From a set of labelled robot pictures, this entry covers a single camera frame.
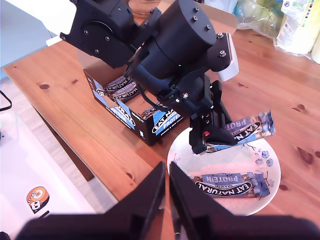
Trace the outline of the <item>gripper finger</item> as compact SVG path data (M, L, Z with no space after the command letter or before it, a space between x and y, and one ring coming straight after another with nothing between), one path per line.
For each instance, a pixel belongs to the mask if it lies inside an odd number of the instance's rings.
M237 144L234 137L224 128L208 126L205 128L203 135L206 144L227 146L234 146Z
M130 194L105 214L118 218L147 218L153 215L165 196L165 178L165 163L161 161Z
M179 215L190 218L232 218L234 215L198 186L175 163L169 165L169 189Z

